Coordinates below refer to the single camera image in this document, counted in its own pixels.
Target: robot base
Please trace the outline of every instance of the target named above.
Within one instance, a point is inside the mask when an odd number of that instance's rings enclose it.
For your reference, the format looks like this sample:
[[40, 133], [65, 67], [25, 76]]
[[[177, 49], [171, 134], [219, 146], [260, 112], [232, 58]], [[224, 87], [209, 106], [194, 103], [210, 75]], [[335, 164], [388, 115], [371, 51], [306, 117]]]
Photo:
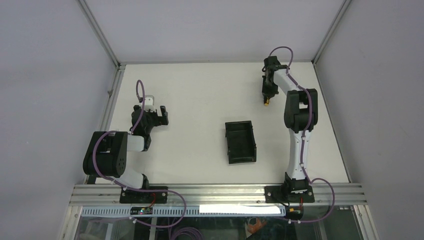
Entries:
[[284, 190], [284, 184], [281, 186], [266, 186], [265, 187], [265, 201], [267, 204], [278, 203], [293, 203], [299, 204], [301, 198], [303, 203], [314, 203], [315, 197], [312, 191], [312, 186], [308, 186], [307, 190], [303, 193], [289, 193]]
[[[167, 186], [151, 186], [149, 190], [168, 190]], [[166, 191], [154, 192], [156, 196], [156, 204], [166, 204], [168, 201], [168, 193]], [[139, 192], [122, 189], [120, 192], [120, 204], [151, 204], [155, 197], [153, 192]]]

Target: black tray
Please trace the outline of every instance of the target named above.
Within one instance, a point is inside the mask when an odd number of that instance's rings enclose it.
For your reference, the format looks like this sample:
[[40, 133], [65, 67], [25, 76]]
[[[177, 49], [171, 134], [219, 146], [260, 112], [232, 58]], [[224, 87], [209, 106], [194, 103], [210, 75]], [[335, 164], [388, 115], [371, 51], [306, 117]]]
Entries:
[[226, 122], [225, 137], [228, 145], [229, 164], [256, 162], [256, 143], [252, 121]]

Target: cable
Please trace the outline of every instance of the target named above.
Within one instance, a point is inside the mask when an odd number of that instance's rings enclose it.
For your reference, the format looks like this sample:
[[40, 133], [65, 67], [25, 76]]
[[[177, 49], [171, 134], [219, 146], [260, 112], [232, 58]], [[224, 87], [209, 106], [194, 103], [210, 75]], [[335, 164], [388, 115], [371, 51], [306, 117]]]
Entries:
[[271, 195], [271, 197], [275, 200], [275, 201], [277, 201], [279, 204], [281, 204], [281, 205], [283, 205], [283, 206], [285, 206], [285, 207], [290, 207], [290, 202], [289, 201], [287, 201], [287, 204], [285, 204], [284, 202], [282, 202], [282, 201], [280, 201], [278, 198], [276, 198], [274, 195]]
[[150, 205], [148, 206], [148, 208], [150, 208], [151, 206], [155, 205], [155, 202], [156, 202], [156, 194], [152, 193], [151, 195], [154, 197], [154, 199], [153, 199], [153, 201], [150, 203]]
[[189, 236], [192, 240], [203, 240], [202, 233], [194, 227], [183, 227], [172, 233], [170, 240], [177, 239], [178, 236], [186, 235]]
[[[141, 84], [141, 90], [142, 90], [142, 96], [143, 96], [143, 97], [142, 97], [142, 99], [143, 99], [143, 101], [142, 101], [142, 106], [141, 106], [141, 113], [140, 113], [140, 116], [138, 117], [138, 120], [137, 120], [137, 122], [134, 124], [134, 126], [133, 126], [132, 130], [133, 130], [133, 129], [135, 129], [135, 128], [137, 127], [137, 124], [140, 122], [140, 119], [142, 119], [143, 112], [144, 112], [144, 106], [145, 106], [145, 104], [144, 104], [144, 103], [145, 103], [145, 101], [144, 101], [144, 99], [145, 99], [145, 88], [144, 88], [143, 83], [142, 83], [142, 81], [141, 81], [141, 80], [138, 80], [138, 81], [137, 81], [135, 91], [136, 91], [136, 93], [137, 93], [137, 97], [138, 97], [138, 99], [140, 99], [139, 91], [138, 91], [138, 89], [137, 89], [137, 87], [138, 87], [139, 83]], [[108, 136], [109, 134], [114, 134], [114, 133], [116, 133], [116, 132], [117, 132], [117, 131], [115, 131], [115, 130], [111, 130], [111, 131], [107, 131], [107, 132], [103, 133], [103, 135], [99, 137], [99, 139], [97, 140], [97, 142], [96, 142], [96, 143], [95, 143], [95, 145], [94, 145], [94, 148], [93, 148], [93, 154], [92, 154], [92, 161], [93, 161], [93, 166], [94, 166], [94, 169], [95, 169], [96, 173], [97, 173], [100, 177], [102, 177], [103, 179], [106, 179], [106, 180], [112, 181], [112, 182], [113, 182], [113, 183], [115, 183], [116, 185], [118, 185], [118, 186], [120, 186], [120, 187], [122, 187], [122, 188], [124, 188], [124, 189], [131, 190], [131, 191], [140, 192], [140, 193], [163, 193], [163, 192], [167, 192], [167, 193], [172, 193], [172, 194], [177, 195], [177, 196], [178, 196], [179, 198], [181, 198], [181, 200], [182, 200], [182, 203], [183, 203], [183, 205], [184, 205], [184, 210], [182, 211], [182, 215], [181, 215], [181, 217], [179, 217], [179, 219], [178, 219], [175, 223], [170, 224], [170, 225], [164, 225], [164, 226], [162, 226], [162, 225], [154, 225], [154, 224], [150, 224], [150, 223], [147, 223], [147, 222], [143, 222], [143, 221], [140, 221], [140, 220], [138, 220], [138, 219], [136, 219], [136, 218], [134, 219], [134, 223], [135, 223], [135, 222], [138, 222], [138, 223], [140, 223], [140, 224], [143, 224], [143, 225], [146, 225], [146, 226], [149, 226], [149, 227], [155, 227], [155, 228], [170, 228], [170, 227], [173, 227], [173, 226], [177, 225], [177, 224], [178, 224], [179, 222], [181, 222], [181, 220], [184, 218], [184, 216], [186, 215], [186, 210], [187, 210], [187, 203], [186, 203], [186, 200], [184, 199], [184, 197], [183, 197], [181, 194], [179, 194], [179, 193], [178, 193], [178, 192], [176, 192], [176, 191], [173, 191], [173, 190], [167, 190], [167, 189], [161, 189], [161, 190], [144, 190], [144, 189], [137, 189], [137, 188], [133, 188], [133, 187], [130, 187], [130, 186], [126, 186], [125, 184], [123, 184], [123, 183], [119, 182], [119, 181], [118, 181], [118, 180], [116, 180], [115, 178], [105, 176], [105, 175], [103, 175], [103, 174], [100, 172], [99, 167], [97, 166], [97, 161], [96, 161], [97, 148], [99, 147], [99, 144], [102, 142], [102, 140], [103, 140], [106, 136]]]
[[[140, 97], [139, 95], [139, 84], [141, 85], [141, 93], [143, 97]], [[136, 130], [137, 125], [142, 120], [143, 113], [145, 111], [145, 86], [143, 85], [143, 82], [139, 79], [137, 83], [135, 84], [135, 94], [137, 94], [137, 99], [139, 102], [141, 102], [141, 113], [138, 116], [137, 121], [135, 122], [134, 126], [131, 127], [131, 134], [134, 133], [134, 130]]]
[[303, 129], [303, 132], [302, 132], [302, 144], [301, 144], [301, 147], [300, 147], [300, 166], [301, 166], [301, 168], [302, 168], [302, 171], [303, 171], [303, 173], [304, 173], [304, 175], [305, 175], [305, 177], [306, 177], [306, 179], [307, 179], [307, 181], [310, 183], [310, 184], [312, 184], [312, 183], [314, 183], [315, 181], [317, 181], [317, 180], [320, 180], [320, 181], [323, 181], [323, 182], [325, 182], [329, 187], [330, 187], [330, 189], [331, 189], [331, 194], [332, 194], [332, 203], [331, 203], [331, 207], [330, 207], [330, 209], [329, 209], [329, 211], [324, 215], [324, 216], [322, 216], [322, 217], [320, 217], [320, 218], [318, 218], [318, 219], [314, 219], [314, 220], [304, 220], [304, 221], [301, 221], [302, 223], [316, 223], [316, 222], [318, 222], [318, 221], [321, 221], [321, 220], [324, 220], [324, 219], [326, 219], [331, 213], [332, 213], [332, 211], [333, 211], [333, 209], [334, 209], [334, 205], [335, 205], [335, 203], [336, 203], [336, 194], [334, 193], [334, 188], [333, 188], [333, 186], [327, 181], [327, 180], [325, 180], [324, 178], [320, 178], [320, 177], [317, 177], [317, 178], [314, 178], [314, 179], [310, 179], [309, 178], [309, 176], [308, 176], [308, 173], [306, 172], [306, 169], [305, 169], [305, 167], [304, 167], [304, 150], [305, 150], [305, 133], [306, 133], [306, 131], [308, 130], [308, 128], [309, 128], [309, 126], [311, 125], [311, 122], [312, 122], [312, 97], [311, 97], [311, 94], [309, 93], [309, 91], [307, 90], [307, 89], [305, 89], [304, 87], [302, 87], [301, 85], [299, 85], [299, 83], [292, 77], [292, 75], [290, 75], [290, 73], [289, 73], [289, 69], [290, 69], [290, 66], [292, 65], [292, 62], [293, 62], [293, 50], [290, 48], [290, 47], [288, 47], [288, 46], [279, 46], [279, 47], [276, 47], [276, 48], [274, 48], [270, 53], [269, 53], [269, 56], [271, 56], [271, 54], [273, 54], [273, 52], [275, 51], [275, 50], [277, 50], [277, 49], [287, 49], [287, 50], [289, 50], [290, 51], [290, 53], [291, 53], [291, 57], [290, 57], [290, 61], [288, 62], [288, 65], [287, 65], [287, 68], [286, 68], [286, 70], [285, 70], [285, 73], [286, 73], [286, 75], [287, 75], [287, 77], [299, 88], [299, 89], [301, 89], [302, 91], [304, 91], [305, 93], [306, 93], [306, 95], [307, 95], [307, 100], [308, 100], [308, 103], [309, 103], [309, 116], [308, 116], [308, 119], [307, 119], [307, 124], [306, 124], [306, 127]]

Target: white table surface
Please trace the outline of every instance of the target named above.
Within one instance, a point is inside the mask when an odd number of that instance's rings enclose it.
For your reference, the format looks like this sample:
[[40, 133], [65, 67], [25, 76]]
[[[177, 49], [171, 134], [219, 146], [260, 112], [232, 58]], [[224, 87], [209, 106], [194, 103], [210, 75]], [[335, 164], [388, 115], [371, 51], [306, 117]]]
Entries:
[[[126, 65], [110, 129], [131, 127], [138, 79], [146, 95], [154, 96], [156, 108], [164, 105], [169, 113], [168, 126], [153, 128], [147, 152], [127, 153], [127, 168], [144, 173], [153, 184], [282, 183], [290, 150], [283, 120], [286, 96], [280, 92], [264, 106], [262, 67], [259, 62]], [[318, 123], [308, 154], [310, 177], [347, 183], [312, 64], [295, 62], [291, 74], [305, 88], [318, 90]], [[257, 162], [229, 165], [225, 122], [247, 120], [253, 125]]]

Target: white wall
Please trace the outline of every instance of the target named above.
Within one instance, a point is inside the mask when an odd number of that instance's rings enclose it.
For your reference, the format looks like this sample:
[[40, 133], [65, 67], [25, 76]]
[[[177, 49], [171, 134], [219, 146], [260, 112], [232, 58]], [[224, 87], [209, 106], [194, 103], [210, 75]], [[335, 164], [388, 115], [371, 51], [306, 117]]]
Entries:
[[0, 3], [0, 232], [56, 239], [114, 66], [76, 1]]
[[261, 62], [281, 45], [293, 48], [296, 61], [309, 62], [343, 0], [87, 3], [121, 62]]
[[317, 65], [382, 240], [423, 239], [424, 1], [355, 0]]

